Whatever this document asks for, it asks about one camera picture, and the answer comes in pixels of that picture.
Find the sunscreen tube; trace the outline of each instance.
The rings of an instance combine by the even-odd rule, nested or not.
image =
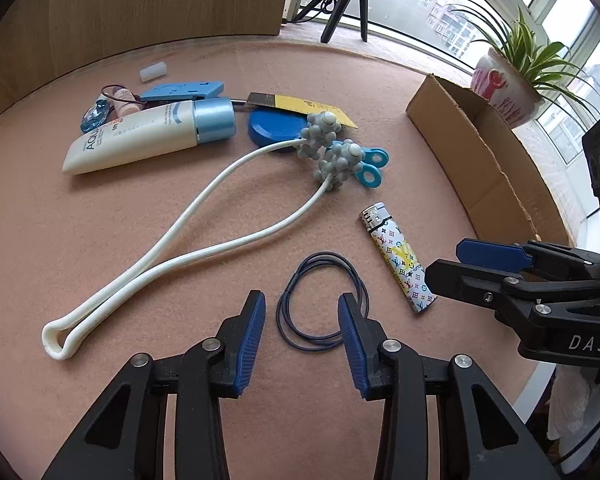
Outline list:
[[[234,135],[234,107],[228,97],[170,103],[120,117],[78,137],[62,172],[102,170]]]

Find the lighter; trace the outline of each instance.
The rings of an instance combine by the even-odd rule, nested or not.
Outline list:
[[[424,268],[389,215],[383,202],[360,213],[362,223],[394,273],[414,312],[421,312],[437,298],[424,282]]]

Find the blue lid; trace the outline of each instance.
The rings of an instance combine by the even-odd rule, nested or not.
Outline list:
[[[234,106],[228,97],[193,101],[193,118],[198,143],[227,139],[235,135]]]
[[[249,117],[249,136],[262,148],[275,142],[298,139],[300,130],[306,126],[306,115],[259,107]]]

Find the wooden wall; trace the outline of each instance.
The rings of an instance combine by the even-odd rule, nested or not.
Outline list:
[[[16,0],[0,22],[0,113],[93,61],[165,41],[278,34],[285,0]]]

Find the white eraser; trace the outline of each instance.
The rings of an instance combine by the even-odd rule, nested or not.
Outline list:
[[[167,73],[167,65],[161,61],[160,63],[156,63],[155,65],[148,66],[147,68],[143,68],[140,71],[140,79],[143,83],[147,81],[151,81],[151,79],[155,79],[160,77],[161,75],[165,75]]]

